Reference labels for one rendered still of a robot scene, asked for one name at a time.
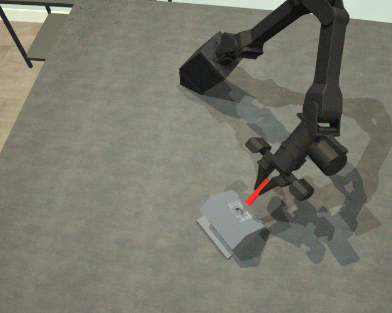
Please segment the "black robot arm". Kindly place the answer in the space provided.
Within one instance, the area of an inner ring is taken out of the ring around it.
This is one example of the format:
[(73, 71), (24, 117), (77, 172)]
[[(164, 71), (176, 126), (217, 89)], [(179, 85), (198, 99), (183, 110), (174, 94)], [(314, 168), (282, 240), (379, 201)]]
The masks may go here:
[(213, 61), (231, 67), (237, 58), (257, 59), (263, 54), (266, 41), (309, 13), (321, 23), (316, 69), (313, 84), (306, 92), (303, 112), (297, 113), (301, 123), (289, 139), (306, 152), (326, 176), (331, 176), (344, 168), (348, 152), (334, 138), (340, 136), (342, 93), (339, 76), (349, 23), (343, 0), (286, 0), (251, 30), (237, 34), (224, 32), (221, 43), (214, 43)]

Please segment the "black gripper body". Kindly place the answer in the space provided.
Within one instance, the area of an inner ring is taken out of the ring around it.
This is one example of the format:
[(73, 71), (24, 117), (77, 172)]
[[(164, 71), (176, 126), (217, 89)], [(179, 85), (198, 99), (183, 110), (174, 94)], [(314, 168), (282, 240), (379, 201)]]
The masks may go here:
[(266, 168), (274, 167), (280, 173), (278, 179), (284, 185), (291, 184), (289, 192), (298, 201), (306, 200), (312, 196), (314, 188), (305, 179), (298, 180), (291, 173), (308, 154), (295, 146), (289, 137), (281, 143), (281, 147), (275, 154), (270, 152), (271, 146), (263, 138), (250, 138), (245, 147), (252, 153), (260, 152), (263, 155), (260, 162)]

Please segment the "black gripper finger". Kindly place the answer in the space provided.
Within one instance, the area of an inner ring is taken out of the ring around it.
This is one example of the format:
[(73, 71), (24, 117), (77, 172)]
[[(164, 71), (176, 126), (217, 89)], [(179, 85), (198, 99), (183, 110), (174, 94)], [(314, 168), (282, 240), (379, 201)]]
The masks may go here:
[(267, 191), (271, 190), (272, 188), (278, 186), (280, 187), (285, 187), (285, 186), (289, 186), (290, 184), (286, 184), (284, 185), (279, 179), (278, 176), (273, 177), (262, 189), (261, 191), (258, 193), (258, 195), (262, 195), (264, 193), (266, 193)]
[(257, 175), (257, 180), (256, 180), (256, 183), (255, 183), (254, 190), (256, 190), (259, 187), (259, 185), (264, 181), (264, 179), (267, 179), (267, 177), (275, 170), (274, 167), (266, 168), (260, 162), (260, 160), (258, 160), (257, 163), (259, 164), (259, 167), (258, 167), (258, 175)]

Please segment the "red rectangular peg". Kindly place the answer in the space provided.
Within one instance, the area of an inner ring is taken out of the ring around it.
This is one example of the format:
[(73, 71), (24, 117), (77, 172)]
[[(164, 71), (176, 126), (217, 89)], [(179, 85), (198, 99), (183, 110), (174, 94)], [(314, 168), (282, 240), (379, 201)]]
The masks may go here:
[(246, 200), (248, 205), (251, 205), (254, 200), (259, 196), (258, 193), (261, 189), (269, 182), (268, 179), (264, 179), (264, 181), (259, 185), (259, 187), (251, 194), (251, 196)]

